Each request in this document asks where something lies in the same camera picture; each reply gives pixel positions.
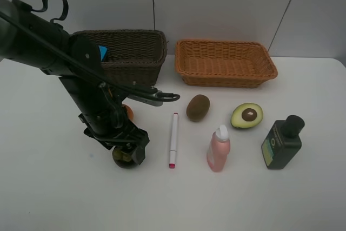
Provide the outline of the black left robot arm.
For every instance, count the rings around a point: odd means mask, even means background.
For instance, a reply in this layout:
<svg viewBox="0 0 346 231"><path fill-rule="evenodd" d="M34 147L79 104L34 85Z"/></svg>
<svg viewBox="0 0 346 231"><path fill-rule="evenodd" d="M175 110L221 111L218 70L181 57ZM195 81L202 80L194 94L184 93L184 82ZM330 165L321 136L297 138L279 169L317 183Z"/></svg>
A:
<svg viewBox="0 0 346 231"><path fill-rule="evenodd" d="M129 119L122 103L132 90L106 78L97 44L68 34L58 18L43 20L22 1L1 0L1 55L58 76L81 112L85 135L111 150L118 166L144 161L148 133Z"/></svg>

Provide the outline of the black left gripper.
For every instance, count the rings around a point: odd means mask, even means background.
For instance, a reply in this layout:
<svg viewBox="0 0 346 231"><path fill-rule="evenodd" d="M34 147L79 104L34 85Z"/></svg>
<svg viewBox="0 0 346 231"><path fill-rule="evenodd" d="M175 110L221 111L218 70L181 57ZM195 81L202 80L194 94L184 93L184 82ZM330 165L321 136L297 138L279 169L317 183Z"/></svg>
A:
<svg viewBox="0 0 346 231"><path fill-rule="evenodd" d="M145 160L145 147L149 143L149 136L145 130L135 126L126 119L123 126L113 126L113 116L104 111L96 114L79 114L78 118L86 125L84 134L98 141L103 147L110 150L112 147L130 149L132 165L140 165Z"/></svg>

